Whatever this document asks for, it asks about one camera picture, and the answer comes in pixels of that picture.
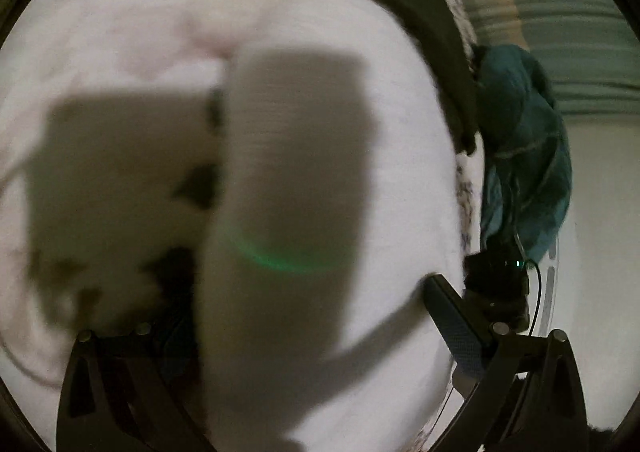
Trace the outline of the white knit sweater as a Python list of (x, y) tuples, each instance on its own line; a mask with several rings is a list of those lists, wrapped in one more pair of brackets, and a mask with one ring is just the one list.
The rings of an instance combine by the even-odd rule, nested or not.
[(284, 0), (224, 90), (196, 290), (221, 451), (400, 451), (451, 359), (423, 279), (462, 278), (456, 157), (427, 65), (372, 0)]

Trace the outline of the dark teal garment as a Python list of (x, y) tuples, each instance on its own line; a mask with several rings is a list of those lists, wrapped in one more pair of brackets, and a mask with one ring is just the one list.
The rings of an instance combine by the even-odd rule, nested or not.
[(477, 119), (485, 151), (480, 244), (516, 233), (541, 261), (570, 207), (573, 168), (541, 64), (517, 45), (477, 47)]

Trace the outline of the striped green curtain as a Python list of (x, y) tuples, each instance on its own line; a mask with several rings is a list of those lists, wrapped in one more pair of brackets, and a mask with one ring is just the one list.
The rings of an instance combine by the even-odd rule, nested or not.
[(639, 114), (639, 39), (612, 0), (463, 0), (482, 45), (542, 65), (565, 115)]

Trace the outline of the floral plush blanket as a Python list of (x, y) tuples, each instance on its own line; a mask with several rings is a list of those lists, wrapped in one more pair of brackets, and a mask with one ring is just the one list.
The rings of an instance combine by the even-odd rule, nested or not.
[[(1, 381), (41, 449), (56, 449), (77, 335), (143, 323), (194, 345), (186, 409), (214, 446), (196, 290), (221, 194), (224, 90), (234, 57), (282, 1), (31, 0), (11, 28), (1, 49)], [(461, 0), (446, 3), (470, 60), (473, 27)], [(463, 262), (478, 245), (482, 179), (478, 156), (454, 156)]]

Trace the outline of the black folded garment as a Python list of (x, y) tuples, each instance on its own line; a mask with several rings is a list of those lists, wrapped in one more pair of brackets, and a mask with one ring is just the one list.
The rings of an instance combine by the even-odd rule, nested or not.
[(446, 0), (375, 1), (392, 12), (418, 44), (436, 80), (454, 150), (458, 154), (473, 154), (478, 131), (475, 82)]

